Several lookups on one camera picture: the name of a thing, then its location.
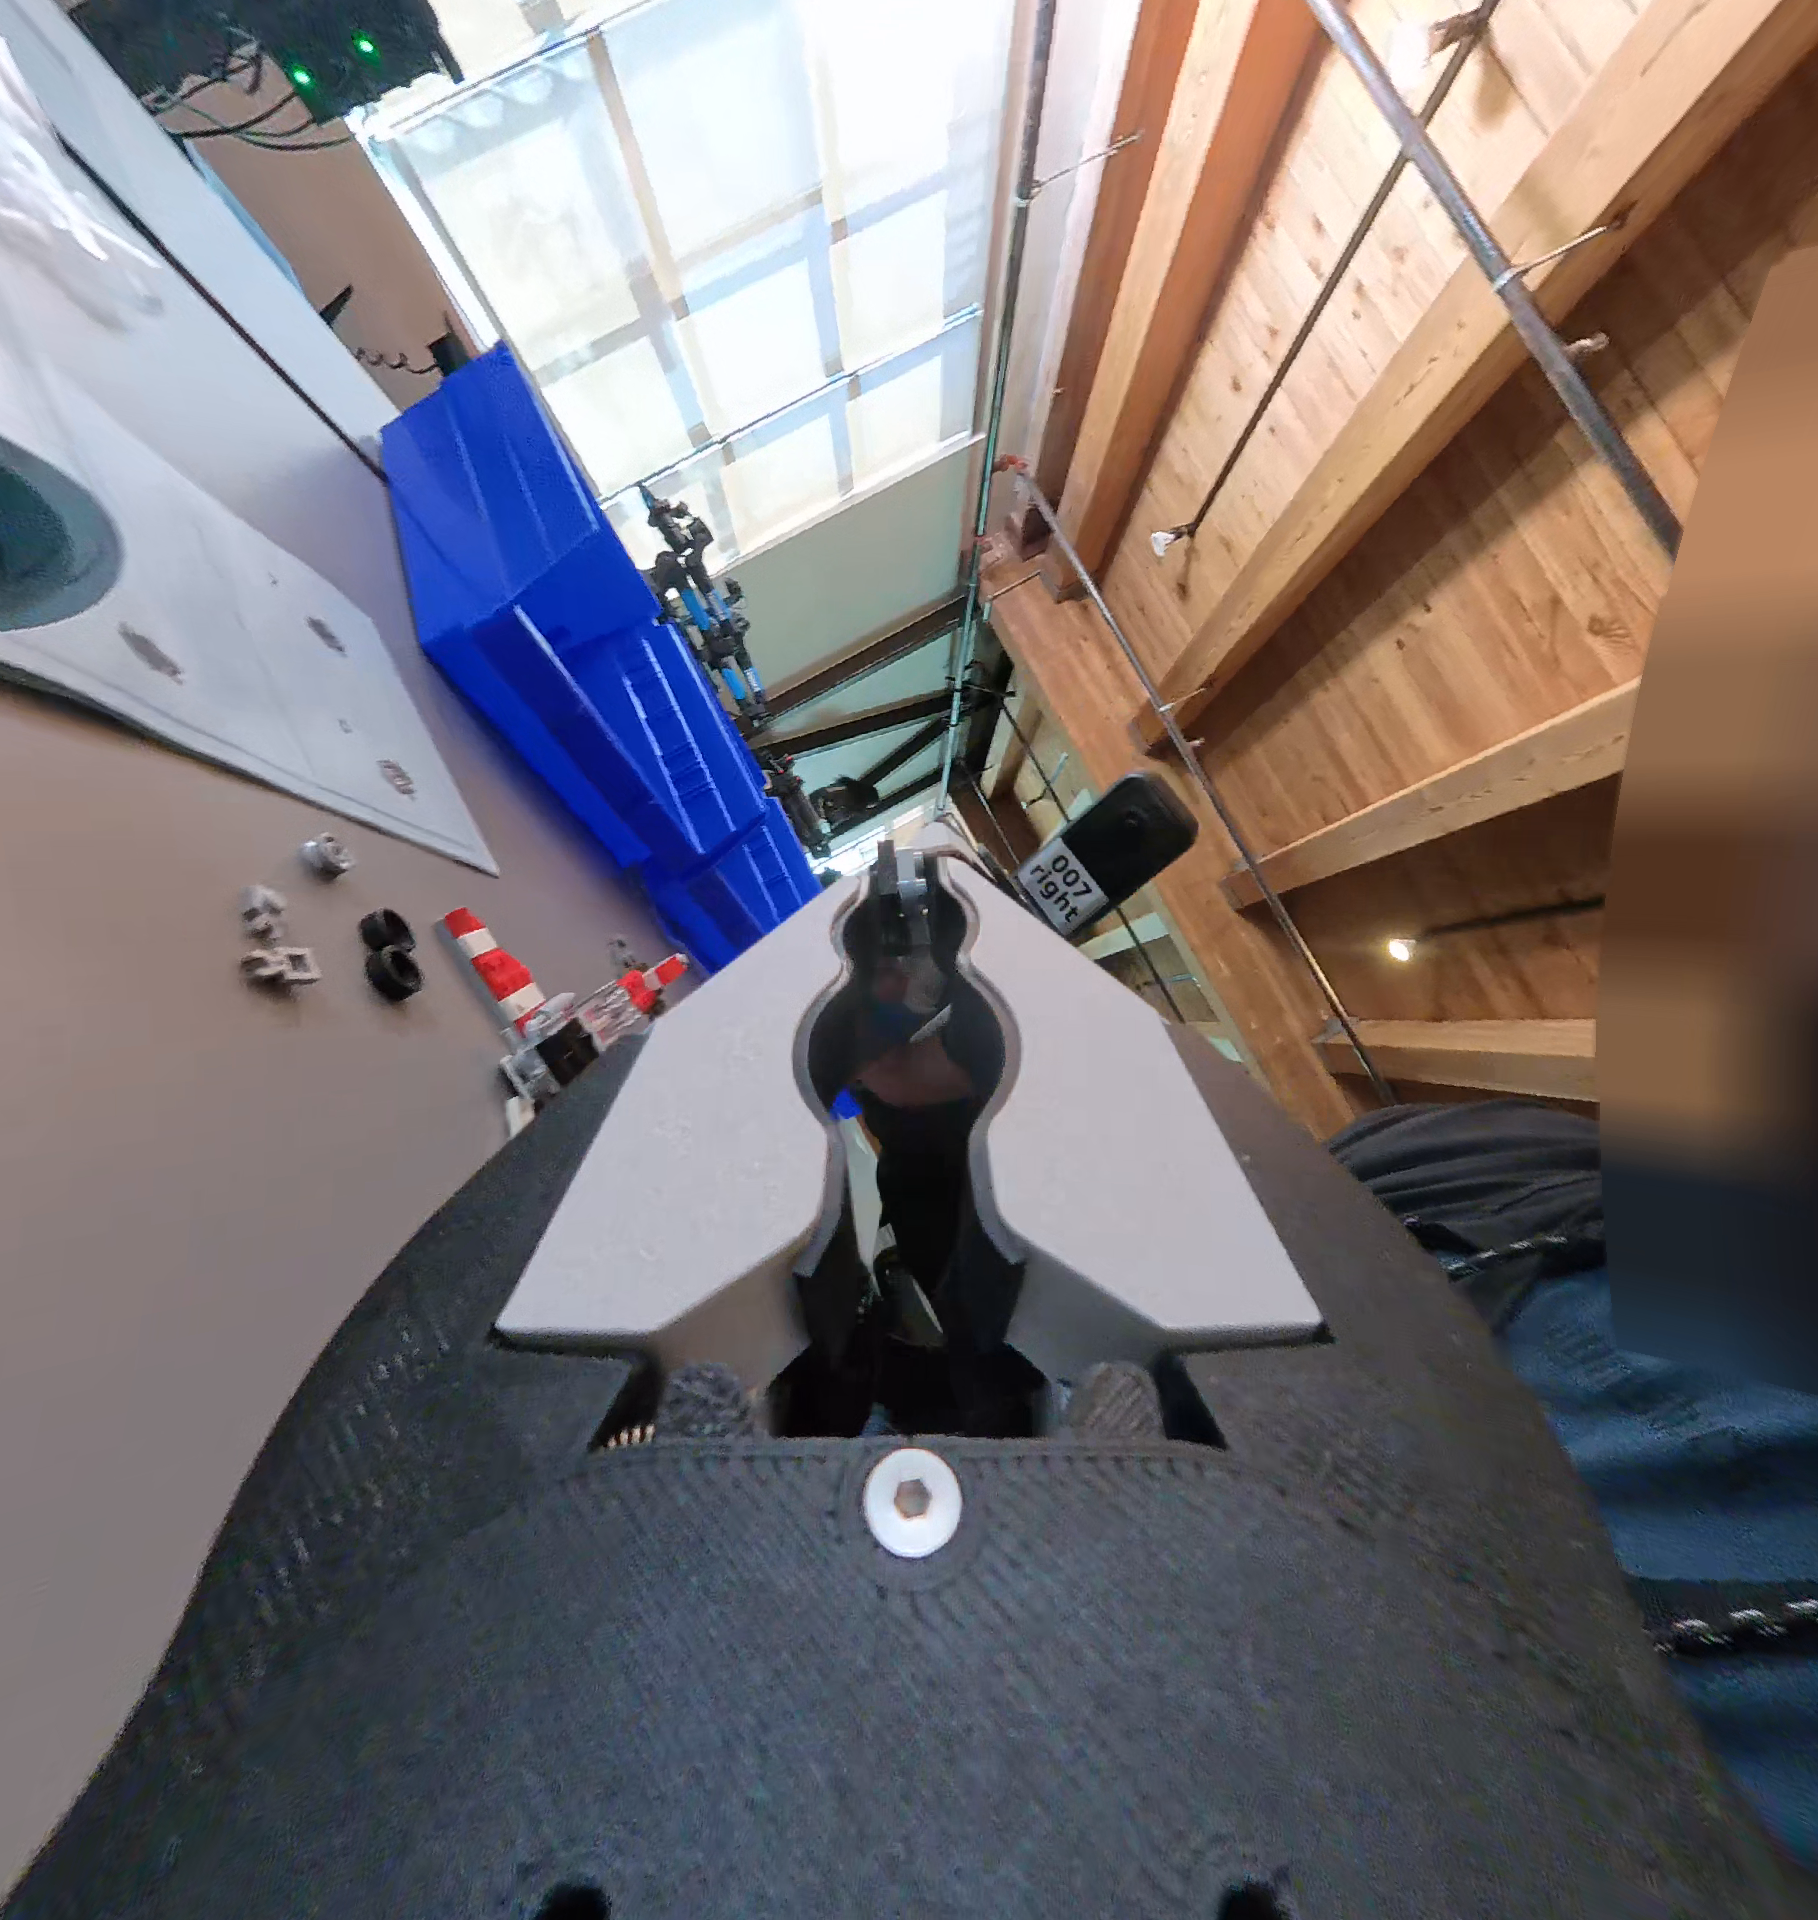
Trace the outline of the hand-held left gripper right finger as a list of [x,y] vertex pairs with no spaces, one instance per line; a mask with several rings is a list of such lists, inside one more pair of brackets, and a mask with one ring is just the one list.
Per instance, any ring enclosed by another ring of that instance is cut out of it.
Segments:
[[1212,1119],[1178,1040],[1137,996],[979,871],[929,871],[958,911],[953,992],[1002,1046],[967,1132],[964,1305],[985,1345],[1039,1374],[1166,1353],[1298,1345],[1325,1317]]

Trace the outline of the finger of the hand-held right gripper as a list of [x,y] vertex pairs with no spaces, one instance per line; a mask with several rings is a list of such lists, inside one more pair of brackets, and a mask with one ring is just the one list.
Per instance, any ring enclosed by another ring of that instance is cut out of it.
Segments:
[[964,868],[1008,901],[1018,898],[1009,873],[979,849],[979,844],[967,835],[964,823],[956,814],[933,814],[911,835],[911,852],[929,861],[947,861],[951,868]]

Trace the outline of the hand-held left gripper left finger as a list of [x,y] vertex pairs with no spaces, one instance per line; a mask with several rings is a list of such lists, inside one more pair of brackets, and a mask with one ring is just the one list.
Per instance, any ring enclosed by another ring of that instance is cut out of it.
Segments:
[[507,1345],[741,1379],[805,1351],[796,1274],[845,1196],[808,1032],[850,983],[842,923],[865,888],[842,877],[652,1025],[495,1315]]

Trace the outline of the black brick with pin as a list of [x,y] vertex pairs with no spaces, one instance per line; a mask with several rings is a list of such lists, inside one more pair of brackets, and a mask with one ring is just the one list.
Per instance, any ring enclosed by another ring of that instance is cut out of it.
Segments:
[[938,861],[894,838],[877,841],[865,901],[866,943],[880,962],[938,962]]

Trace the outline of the person's right forearm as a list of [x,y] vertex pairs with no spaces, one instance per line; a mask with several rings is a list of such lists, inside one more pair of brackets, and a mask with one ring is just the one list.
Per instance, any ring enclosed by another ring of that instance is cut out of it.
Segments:
[[1401,1102],[1330,1156],[1459,1286],[1535,1286],[1608,1257],[1601,1126],[1520,1096]]

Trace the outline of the grey desk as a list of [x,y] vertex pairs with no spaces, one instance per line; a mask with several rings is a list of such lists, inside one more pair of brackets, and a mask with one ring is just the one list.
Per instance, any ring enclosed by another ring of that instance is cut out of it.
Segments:
[[[485,877],[0,682],[0,1903],[145,1691],[240,1479],[400,1245],[507,1139],[441,940],[383,1005],[355,922],[467,905],[549,990],[668,949],[641,886],[446,691],[400,670]],[[240,892],[318,983],[237,973]]]

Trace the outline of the person's right hand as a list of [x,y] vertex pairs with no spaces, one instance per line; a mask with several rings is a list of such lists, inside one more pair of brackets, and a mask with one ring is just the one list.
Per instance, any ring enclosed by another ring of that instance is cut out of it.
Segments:
[[942,973],[906,956],[874,962],[854,1025],[851,1092],[888,1110],[929,1110],[975,1096],[975,1078],[947,1049],[951,1005]]

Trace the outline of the blue plastic bin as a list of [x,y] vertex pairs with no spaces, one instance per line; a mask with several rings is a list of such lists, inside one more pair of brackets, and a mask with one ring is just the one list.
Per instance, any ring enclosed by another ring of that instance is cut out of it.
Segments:
[[564,756],[674,880],[716,868],[763,826],[741,747],[690,654],[659,619],[605,631],[511,603],[514,685]]
[[656,598],[511,349],[449,373],[380,454],[426,658],[619,871],[660,852],[625,682],[596,691],[576,668],[656,625]]
[[705,973],[723,973],[777,923],[818,898],[818,877],[775,795],[763,819],[683,873],[641,861],[641,888],[677,949]]

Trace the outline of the red white brick plane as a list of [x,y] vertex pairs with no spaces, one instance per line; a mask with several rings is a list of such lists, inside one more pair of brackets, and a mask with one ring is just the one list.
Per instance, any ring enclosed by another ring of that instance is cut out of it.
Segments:
[[638,967],[614,949],[623,973],[589,992],[549,996],[526,962],[504,949],[488,923],[452,910],[441,919],[446,944],[465,961],[501,1028],[501,1078],[507,1081],[507,1132],[517,1136],[535,1113],[589,1071],[607,1049],[647,1032],[665,1013],[668,990],[690,973],[683,952]]

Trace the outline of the blue shirt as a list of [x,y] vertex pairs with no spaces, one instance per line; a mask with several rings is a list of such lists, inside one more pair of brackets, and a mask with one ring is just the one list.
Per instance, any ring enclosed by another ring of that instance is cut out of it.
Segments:
[[1818,1885],[1818,1399],[1617,1348],[1604,1268],[1458,1290],[1537,1396],[1713,1758]]

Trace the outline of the metal ceiling pipe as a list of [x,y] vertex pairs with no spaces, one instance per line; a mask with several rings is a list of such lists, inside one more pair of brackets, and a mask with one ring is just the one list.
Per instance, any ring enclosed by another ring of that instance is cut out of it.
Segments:
[[1330,36],[1333,48],[1349,62],[1382,121],[1394,130],[1397,156],[1419,169],[1432,200],[1447,214],[1447,224],[1464,239],[1474,269],[1490,282],[1495,302],[1505,306],[1507,330],[1543,370],[1546,384],[1559,397],[1561,408],[1613,472],[1617,490],[1631,497],[1635,516],[1641,516],[1644,530],[1656,539],[1662,554],[1674,560],[1683,536],[1681,519],[1674,516],[1656,481],[1648,473],[1639,454],[1632,454],[1632,446],[1616,427],[1616,416],[1607,411],[1607,406],[1586,381],[1586,373],[1575,367],[1566,343],[1543,317],[1531,290],[1526,285],[1529,272],[1552,266],[1581,245],[1604,239],[1613,224],[1592,226],[1574,241],[1531,261],[1514,261],[1495,241],[1493,229],[1483,224],[1482,212],[1471,205],[1444,156],[1432,147],[1428,124],[1407,108],[1385,65],[1376,59],[1368,38],[1353,26],[1353,17],[1341,10],[1341,2],[1307,2],[1307,11],[1324,36]]

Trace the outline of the instruction booklet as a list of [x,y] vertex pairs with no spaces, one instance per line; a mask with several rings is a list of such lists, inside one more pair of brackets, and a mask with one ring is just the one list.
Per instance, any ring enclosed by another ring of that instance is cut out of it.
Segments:
[[0,2],[0,677],[485,877],[392,408],[57,2]]

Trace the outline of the large window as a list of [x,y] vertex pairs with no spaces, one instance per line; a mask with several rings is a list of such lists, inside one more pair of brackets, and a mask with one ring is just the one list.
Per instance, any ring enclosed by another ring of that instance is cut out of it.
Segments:
[[358,136],[641,569],[964,469],[1012,2],[589,2]]

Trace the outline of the black electronic device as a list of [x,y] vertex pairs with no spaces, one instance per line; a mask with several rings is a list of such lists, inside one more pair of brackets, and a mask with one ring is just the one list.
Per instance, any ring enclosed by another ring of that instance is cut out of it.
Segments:
[[331,150],[345,114],[465,77],[431,2],[70,2],[67,21],[182,147]]

